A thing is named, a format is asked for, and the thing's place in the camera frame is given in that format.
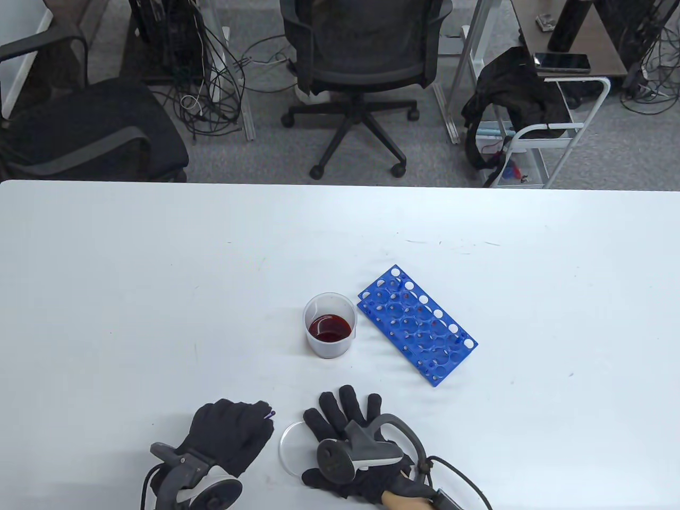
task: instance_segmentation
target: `chair base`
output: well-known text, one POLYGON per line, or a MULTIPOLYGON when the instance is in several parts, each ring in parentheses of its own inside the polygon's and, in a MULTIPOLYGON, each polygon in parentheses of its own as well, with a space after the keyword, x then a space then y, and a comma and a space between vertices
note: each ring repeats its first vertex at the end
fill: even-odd
POLYGON ((399 159, 399 163, 390 170, 394 177, 403 177, 406 173, 406 156, 396 146, 394 141, 385 132, 380 124, 373 117, 372 112, 385 112, 393 109, 407 108, 407 118, 416 121, 420 118, 417 101, 364 101, 363 95, 352 95, 349 101, 333 101, 332 103, 322 103, 319 105, 300 105, 288 108, 288 113, 281 117, 281 123, 286 128, 291 128, 295 124, 295 116, 298 114, 336 114, 343 115, 342 124, 335 132, 335 136, 330 141, 324 155, 318 165, 315 165, 309 172, 309 176, 314 180, 319 180, 324 176, 324 168, 340 142, 345 137, 353 124, 363 123, 391 153, 399 159))

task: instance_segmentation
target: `desk leg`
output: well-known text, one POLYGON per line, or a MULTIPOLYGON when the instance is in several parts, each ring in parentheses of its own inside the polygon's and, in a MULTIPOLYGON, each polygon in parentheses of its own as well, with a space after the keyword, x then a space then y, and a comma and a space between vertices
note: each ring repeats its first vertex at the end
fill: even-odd
POLYGON ((473 79, 476 83, 479 71, 483 69, 483 57, 489 46, 489 40, 491 39, 491 34, 494 31, 496 20, 498 19, 500 3, 501 0, 477 1, 469 30, 463 28, 461 33, 465 44, 463 46, 462 54, 460 55, 460 62, 458 63, 454 82, 448 97, 445 98, 440 84, 435 84, 433 86, 437 102, 439 103, 439 109, 444 117, 444 123, 447 132, 449 133, 449 138, 454 144, 460 143, 460 136, 458 135, 458 129, 456 128, 451 115, 451 110, 454 106, 454 101, 458 98, 458 91, 460 89, 463 73, 469 71, 473 75, 473 79))
POLYGON ((564 152, 562 153, 562 156, 560 157, 560 160, 558 161, 557 165, 553 169, 552 172, 550 172, 550 177, 548 181, 543 185, 544 189, 551 188, 553 183, 555 182, 555 179, 557 178, 557 175, 559 174, 560 170, 562 170, 562 167, 566 163, 566 159, 571 155, 571 152, 574 150, 574 147, 576 146, 577 143, 579 143, 579 140, 585 133, 585 130, 588 129, 588 126, 590 126, 591 121, 595 118, 595 115, 597 114, 598 110, 600 109, 600 106, 605 102, 605 99, 609 95, 609 91, 611 90, 611 82, 609 81, 609 78, 606 77, 592 77, 589 79, 583 79, 583 78, 556 78, 554 80, 550 81, 555 81, 555 82, 584 82, 584 81, 591 81, 591 82, 600 82, 602 84, 602 92, 600 93, 600 96, 597 98, 597 101, 595 101, 595 104, 593 105, 593 108, 590 110, 588 113, 588 116, 585 118, 583 121, 583 127, 579 129, 579 132, 576 133, 576 135, 571 139, 571 142, 569 145, 566 147, 564 152))

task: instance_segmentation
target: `white table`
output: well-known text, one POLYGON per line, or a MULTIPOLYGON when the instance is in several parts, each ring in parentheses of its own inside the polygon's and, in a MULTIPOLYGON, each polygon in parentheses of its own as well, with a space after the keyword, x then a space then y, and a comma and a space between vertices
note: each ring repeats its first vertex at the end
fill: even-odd
POLYGON ((151 442, 224 396, 277 412, 235 509, 366 509, 277 458, 351 383, 495 510, 675 510, 678 231, 674 193, 4 183, 2 507, 134 509, 151 442), (395 262, 479 342, 438 388, 365 318, 342 358, 305 345, 311 296, 395 262))

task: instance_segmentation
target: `black bottle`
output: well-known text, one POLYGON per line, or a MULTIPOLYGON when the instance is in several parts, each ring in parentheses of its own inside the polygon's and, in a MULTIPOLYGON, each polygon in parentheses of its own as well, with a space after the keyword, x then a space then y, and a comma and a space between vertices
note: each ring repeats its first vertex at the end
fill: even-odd
POLYGON ((555 31, 548 41, 548 50, 568 52, 571 49, 592 4, 593 0, 566 0, 555 31))

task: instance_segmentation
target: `brown shelf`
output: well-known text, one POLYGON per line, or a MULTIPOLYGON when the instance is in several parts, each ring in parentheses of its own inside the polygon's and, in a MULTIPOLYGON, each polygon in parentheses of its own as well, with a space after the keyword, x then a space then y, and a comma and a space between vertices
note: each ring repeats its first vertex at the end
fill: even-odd
MULTIPOLYGON (((552 14, 560 17, 566 0, 512 0, 513 9, 520 24, 529 53, 549 52, 547 49, 550 32, 542 32, 536 24, 539 14, 552 14)), ((590 60, 590 74, 539 73, 544 78, 564 78, 568 76, 626 76, 628 71, 621 62, 609 34, 602 24, 595 7, 591 7, 581 30, 576 36, 570 53, 585 53, 590 60)))

